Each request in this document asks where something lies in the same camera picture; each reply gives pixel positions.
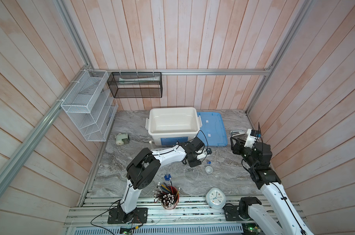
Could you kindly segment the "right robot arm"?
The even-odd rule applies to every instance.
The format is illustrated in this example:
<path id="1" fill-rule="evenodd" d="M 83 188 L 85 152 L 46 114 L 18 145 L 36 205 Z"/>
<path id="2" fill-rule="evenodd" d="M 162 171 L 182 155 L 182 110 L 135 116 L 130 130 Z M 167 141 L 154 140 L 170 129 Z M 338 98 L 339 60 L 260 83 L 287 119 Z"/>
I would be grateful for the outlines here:
<path id="1" fill-rule="evenodd" d="M 270 145 L 259 142 L 258 137 L 231 136 L 231 150 L 248 164 L 245 170 L 252 181 L 270 203 L 277 216 L 275 221 L 256 197 L 243 197 L 238 214 L 243 220 L 253 220 L 265 235 L 312 235 L 284 190 L 280 178 L 270 167 L 272 151 Z"/>

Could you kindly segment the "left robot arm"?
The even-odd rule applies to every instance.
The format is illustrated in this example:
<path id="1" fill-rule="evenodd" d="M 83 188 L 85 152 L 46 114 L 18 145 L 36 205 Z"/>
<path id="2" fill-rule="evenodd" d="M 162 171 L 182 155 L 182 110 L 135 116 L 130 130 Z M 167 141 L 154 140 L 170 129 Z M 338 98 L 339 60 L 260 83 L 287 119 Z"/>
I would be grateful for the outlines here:
<path id="1" fill-rule="evenodd" d="M 152 182 L 160 167 L 183 162 L 193 168 L 202 164 L 203 159 L 210 154 L 212 150 L 198 137 L 162 150 L 142 149 L 126 168 L 126 189 L 117 205 L 117 212 L 123 217 L 122 221 L 136 209 L 141 190 Z"/>

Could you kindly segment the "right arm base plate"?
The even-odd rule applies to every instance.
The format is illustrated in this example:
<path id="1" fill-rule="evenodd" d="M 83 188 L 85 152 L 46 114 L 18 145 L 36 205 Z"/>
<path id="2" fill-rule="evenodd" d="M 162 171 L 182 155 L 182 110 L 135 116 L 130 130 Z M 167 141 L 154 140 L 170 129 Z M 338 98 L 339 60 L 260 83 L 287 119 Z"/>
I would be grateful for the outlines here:
<path id="1" fill-rule="evenodd" d="M 225 205 L 223 210 L 226 221 L 254 221 L 258 223 L 264 221 L 267 217 L 264 207 L 259 204 L 244 207 Z"/>

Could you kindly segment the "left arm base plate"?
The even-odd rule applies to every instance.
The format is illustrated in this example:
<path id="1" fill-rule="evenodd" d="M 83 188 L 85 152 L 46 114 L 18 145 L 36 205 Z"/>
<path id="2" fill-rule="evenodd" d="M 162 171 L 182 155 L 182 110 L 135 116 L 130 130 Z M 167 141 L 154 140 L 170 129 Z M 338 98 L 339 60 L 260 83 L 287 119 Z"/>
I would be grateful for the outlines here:
<path id="1" fill-rule="evenodd" d="M 109 211 L 108 224 L 147 223 L 148 208 L 136 207 L 133 211 L 125 213 L 121 207 Z"/>

